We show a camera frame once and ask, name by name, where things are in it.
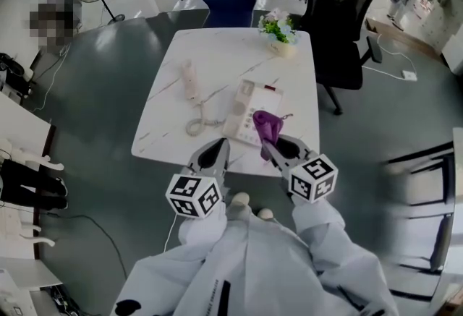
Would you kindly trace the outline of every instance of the landline phone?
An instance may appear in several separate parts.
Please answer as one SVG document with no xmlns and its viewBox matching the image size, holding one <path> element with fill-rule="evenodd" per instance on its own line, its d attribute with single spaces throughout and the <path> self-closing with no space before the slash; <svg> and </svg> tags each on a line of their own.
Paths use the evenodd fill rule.
<svg viewBox="0 0 463 316">
<path fill-rule="evenodd" d="M 249 80 L 241 81 L 222 132 L 227 137 L 262 146 L 252 115 L 260 110 L 276 114 L 282 98 L 283 91 L 275 87 Z"/>
</svg>

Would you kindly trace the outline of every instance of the white protective suit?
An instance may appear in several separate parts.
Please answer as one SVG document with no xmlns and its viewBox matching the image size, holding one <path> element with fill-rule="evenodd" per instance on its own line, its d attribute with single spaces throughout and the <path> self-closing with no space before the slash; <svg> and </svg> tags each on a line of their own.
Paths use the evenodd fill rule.
<svg viewBox="0 0 463 316">
<path fill-rule="evenodd" d="M 111 315 L 397 316 L 378 258 L 350 241 L 340 214 L 292 199 L 297 235 L 243 205 L 186 220 L 181 246 L 135 264 Z"/>
</svg>

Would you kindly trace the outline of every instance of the white desk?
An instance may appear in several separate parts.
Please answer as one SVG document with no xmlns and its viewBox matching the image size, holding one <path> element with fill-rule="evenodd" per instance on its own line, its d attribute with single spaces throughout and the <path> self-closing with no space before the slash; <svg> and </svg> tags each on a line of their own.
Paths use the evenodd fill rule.
<svg viewBox="0 0 463 316">
<path fill-rule="evenodd" d="M 226 118 L 241 80 L 273 85 L 284 91 L 278 114 L 293 113 L 282 133 L 301 138 L 318 152 L 318 100 L 310 36 L 300 33 L 298 52 L 283 59 L 266 48 L 255 28 L 180 30 L 166 52 L 138 124 L 132 154 L 184 165 L 207 142 L 223 137 L 221 127 L 206 127 L 197 137 L 188 136 L 185 124 L 199 117 L 199 109 L 185 98 L 180 65 L 195 65 L 205 115 Z M 229 171 L 279 176 L 260 157 L 260 148 L 230 139 Z"/>
</svg>

